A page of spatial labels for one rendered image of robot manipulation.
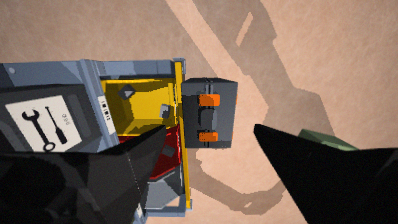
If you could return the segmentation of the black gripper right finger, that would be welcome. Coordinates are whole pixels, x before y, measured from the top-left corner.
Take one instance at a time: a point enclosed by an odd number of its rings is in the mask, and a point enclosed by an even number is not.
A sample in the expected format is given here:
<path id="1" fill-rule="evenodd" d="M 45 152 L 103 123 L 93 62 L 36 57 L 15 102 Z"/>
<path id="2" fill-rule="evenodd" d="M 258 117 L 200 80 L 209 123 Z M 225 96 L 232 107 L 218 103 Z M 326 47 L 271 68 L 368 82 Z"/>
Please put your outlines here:
<path id="1" fill-rule="evenodd" d="M 398 147 L 346 151 L 262 124 L 253 133 L 308 224 L 346 224 L 398 171 Z"/>

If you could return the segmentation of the red open bin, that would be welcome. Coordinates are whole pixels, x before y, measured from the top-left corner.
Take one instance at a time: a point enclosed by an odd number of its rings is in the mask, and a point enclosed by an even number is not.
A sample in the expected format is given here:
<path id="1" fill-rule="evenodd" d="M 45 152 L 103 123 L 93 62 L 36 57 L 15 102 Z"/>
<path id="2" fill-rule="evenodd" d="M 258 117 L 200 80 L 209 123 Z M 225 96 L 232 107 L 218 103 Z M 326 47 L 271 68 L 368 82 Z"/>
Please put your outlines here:
<path id="1" fill-rule="evenodd" d="M 165 145 L 168 145 L 175 148 L 175 152 L 172 157 L 168 157 L 160 153 L 150 179 L 155 179 L 163 175 L 164 173 L 179 166 L 181 163 L 182 147 L 181 147 L 180 124 L 177 124 L 175 127 L 168 128 L 166 130 L 167 130 L 167 135 L 163 148 L 165 147 Z M 118 136 L 118 139 L 119 142 L 125 142 L 134 137 L 136 136 Z"/>

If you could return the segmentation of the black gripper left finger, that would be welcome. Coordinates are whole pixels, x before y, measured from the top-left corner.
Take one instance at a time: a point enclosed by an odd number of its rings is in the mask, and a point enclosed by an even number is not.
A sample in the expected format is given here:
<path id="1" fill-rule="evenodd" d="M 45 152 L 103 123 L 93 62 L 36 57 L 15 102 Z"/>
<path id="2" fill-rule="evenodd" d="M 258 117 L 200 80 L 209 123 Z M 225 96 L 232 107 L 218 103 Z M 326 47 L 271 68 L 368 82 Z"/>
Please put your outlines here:
<path id="1" fill-rule="evenodd" d="M 16 162 L 22 185 L 77 188 L 100 224 L 131 224 L 166 135 L 160 125 L 97 153 L 15 151 L 0 161 Z"/>

